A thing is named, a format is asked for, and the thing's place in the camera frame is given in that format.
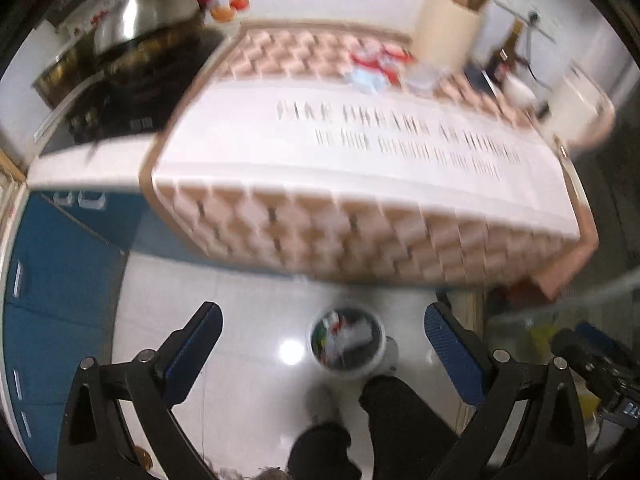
white cup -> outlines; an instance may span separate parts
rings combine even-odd
[[[502,82],[502,93],[507,102],[514,108],[529,108],[536,102],[533,90],[523,83],[515,74],[507,74]]]

stove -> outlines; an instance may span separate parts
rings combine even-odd
[[[108,77],[85,90],[65,114],[41,155],[71,146],[164,128],[175,105],[224,36],[203,29],[196,41],[172,49],[131,76]]]

bolt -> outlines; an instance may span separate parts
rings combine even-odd
[[[566,360],[562,357],[556,357],[554,359],[554,364],[556,365],[556,368],[558,368],[559,370],[566,369]]]
[[[494,359],[499,363],[506,363],[509,359],[511,359],[511,356],[506,350],[498,349],[494,352]]]
[[[138,355],[136,355],[136,359],[141,363],[148,363],[153,359],[156,355],[156,351],[151,348],[147,348],[146,350],[140,351]]]
[[[84,359],[82,359],[82,361],[80,361],[80,367],[82,368],[82,370],[88,370],[94,365],[94,363],[95,360],[93,357],[85,357]]]
[[[540,22],[540,15],[535,11],[532,10],[529,13],[529,25],[537,25]]]

foot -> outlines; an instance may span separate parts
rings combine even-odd
[[[328,386],[320,384],[306,392],[306,411],[314,426],[328,422],[342,424],[340,408]]]
[[[386,348],[385,354],[382,356],[382,361],[376,366],[375,370],[371,374],[373,377],[376,375],[394,376],[398,371],[398,357],[400,351],[398,349],[398,343],[396,340],[386,336]]]

kitchen counter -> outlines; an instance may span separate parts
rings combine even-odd
[[[140,190],[138,174],[154,134],[102,140],[36,158],[27,184],[37,190]]]

